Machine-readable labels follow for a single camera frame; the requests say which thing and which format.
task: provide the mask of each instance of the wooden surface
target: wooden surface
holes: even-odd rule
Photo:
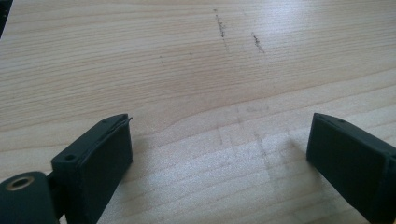
[[[99,223],[366,223],[305,160],[314,112],[396,146],[396,1],[15,0],[0,180],[128,113]]]

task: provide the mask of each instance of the black plastic part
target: black plastic part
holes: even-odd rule
[[[0,184],[0,223],[58,223],[43,173],[15,175]]]
[[[342,119],[315,114],[306,157],[372,223],[396,216],[396,148]]]
[[[0,0],[0,38],[6,26],[9,11],[13,0]]]
[[[128,115],[104,119],[52,159],[68,223],[96,223],[132,162]]]
[[[128,115],[103,119],[52,159],[0,184],[0,223],[96,223],[132,162]]]

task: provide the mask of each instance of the wooden table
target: wooden table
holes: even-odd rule
[[[314,112],[396,145],[396,1],[15,0],[0,86],[1,180],[134,117],[99,223],[366,223],[305,151]]]

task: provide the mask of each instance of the dark mark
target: dark mark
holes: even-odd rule
[[[225,25],[222,23],[222,21],[220,20],[220,18],[219,18],[218,15],[216,15],[216,20],[218,21],[218,26],[219,26],[219,30],[220,30],[220,35],[221,35],[221,37],[224,38],[224,36],[225,36],[225,33],[224,33]]]
[[[257,38],[257,36],[255,36],[253,32],[251,33],[251,36],[253,36],[254,44],[259,49],[259,52],[265,53],[264,49],[262,48],[262,45],[260,44],[259,38]]]
[[[225,36],[225,32],[224,32],[224,30],[225,30],[225,25],[224,25],[223,22],[221,21],[221,19],[220,19],[220,17],[219,17],[218,14],[216,14],[216,21],[218,22],[219,31],[220,31],[220,36],[221,36],[221,38],[223,39],[224,47],[225,47],[225,49],[227,50],[227,52],[229,52],[230,50],[228,49],[228,45],[227,45],[227,43],[225,42],[225,38],[224,38],[224,36]]]

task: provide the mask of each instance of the stain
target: stain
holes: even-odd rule
[[[239,9],[242,11],[242,13],[244,13],[244,16],[248,15],[242,7],[240,7]]]
[[[255,44],[256,47],[259,49],[259,52],[265,53],[264,49],[262,48],[262,45],[260,44],[259,38],[257,38],[257,36],[254,35],[253,32],[251,33],[251,36],[253,36],[253,38],[254,38],[254,44]]]
[[[269,105],[260,105],[260,106],[250,105],[247,107],[247,112],[249,113],[262,112],[262,111],[267,111],[269,109],[270,109]]]
[[[160,56],[160,59],[162,58],[163,56]],[[161,63],[163,64],[163,60],[161,60]]]

